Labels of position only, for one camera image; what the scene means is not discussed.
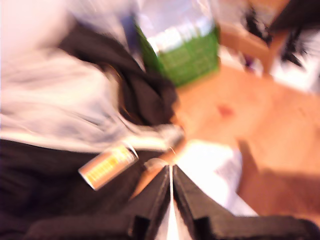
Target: white wall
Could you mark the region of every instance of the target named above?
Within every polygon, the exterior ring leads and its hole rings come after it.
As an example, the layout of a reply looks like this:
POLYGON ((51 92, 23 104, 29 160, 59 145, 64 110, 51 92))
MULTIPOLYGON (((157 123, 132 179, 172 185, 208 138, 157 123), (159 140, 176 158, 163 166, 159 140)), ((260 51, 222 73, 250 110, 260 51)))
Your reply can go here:
POLYGON ((1 60, 58 43, 70 27, 65 0, 1 0, 1 60))

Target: wooden floor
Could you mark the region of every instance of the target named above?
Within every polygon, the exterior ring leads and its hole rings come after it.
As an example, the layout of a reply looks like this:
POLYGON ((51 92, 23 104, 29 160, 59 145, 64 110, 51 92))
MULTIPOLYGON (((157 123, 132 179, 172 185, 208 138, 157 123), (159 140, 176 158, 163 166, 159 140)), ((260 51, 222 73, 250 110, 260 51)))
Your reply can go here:
MULTIPOLYGON (((186 141, 240 148, 238 193, 258 214, 289 214, 320 226, 319 96, 227 66, 178 89, 178 94, 176 114, 186 141)), ((139 190, 155 174, 146 174, 139 190)))

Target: black object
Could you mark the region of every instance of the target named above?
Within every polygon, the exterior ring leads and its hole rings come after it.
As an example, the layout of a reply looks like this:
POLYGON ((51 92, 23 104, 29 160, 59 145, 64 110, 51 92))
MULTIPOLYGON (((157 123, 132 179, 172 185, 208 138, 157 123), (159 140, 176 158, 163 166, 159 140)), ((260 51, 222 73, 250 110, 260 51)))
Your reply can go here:
POLYGON ((292 62, 300 68, 304 68, 301 61, 294 55, 297 52, 297 42, 301 34, 302 28, 299 27, 295 32, 291 32, 286 42, 284 51, 281 55, 282 62, 292 62))
POLYGON ((250 6, 245 14, 245 21, 248 32, 262 39, 269 46, 272 41, 272 36, 268 33, 267 27, 264 23, 264 29, 259 29, 257 13, 253 6, 250 6))
POLYGON ((299 27, 316 29, 320 25, 319 0, 291 0, 269 26, 270 33, 299 27))
MULTIPOLYGON (((318 29, 320 27, 320 1, 319 0, 291 0, 279 16, 272 22, 269 32, 291 30, 281 55, 282 62, 290 61, 303 68, 301 61, 294 55, 297 52, 297 42, 302 30, 318 29)), ((306 53, 302 46, 299 53, 306 53)))
POLYGON ((158 228, 168 204, 168 169, 129 199, 143 163, 161 152, 138 151, 139 161, 94 191, 78 169, 96 154, 3 139, 0 147, 0 240, 143 240, 158 228))
POLYGON ((194 240, 319 240, 318 227, 290 216, 237 217, 173 167, 174 198, 194 240))
POLYGON ((77 24, 59 48, 102 69, 117 70, 125 108, 120 113, 127 120, 147 126, 170 123, 177 100, 175 86, 159 74, 144 72, 119 42, 77 24))

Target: white cloth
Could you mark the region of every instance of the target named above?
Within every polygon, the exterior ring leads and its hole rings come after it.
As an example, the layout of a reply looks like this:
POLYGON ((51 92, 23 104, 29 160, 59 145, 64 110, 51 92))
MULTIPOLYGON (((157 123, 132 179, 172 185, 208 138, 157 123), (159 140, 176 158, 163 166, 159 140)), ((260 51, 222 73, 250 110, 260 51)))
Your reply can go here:
POLYGON ((155 129, 126 121, 112 104, 106 76, 60 49, 3 62, 1 83, 3 139, 85 152, 119 141, 166 151, 183 136, 175 125, 155 129))

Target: green crate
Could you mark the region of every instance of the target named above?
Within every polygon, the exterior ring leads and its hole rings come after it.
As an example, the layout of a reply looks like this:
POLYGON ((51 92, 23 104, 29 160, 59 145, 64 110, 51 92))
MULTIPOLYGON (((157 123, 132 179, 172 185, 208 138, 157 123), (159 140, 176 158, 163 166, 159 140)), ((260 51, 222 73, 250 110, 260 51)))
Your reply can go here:
POLYGON ((163 74, 177 87, 218 69, 217 27, 208 35, 194 37, 176 49, 159 52, 158 56, 139 26, 136 28, 146 69, 163 74))

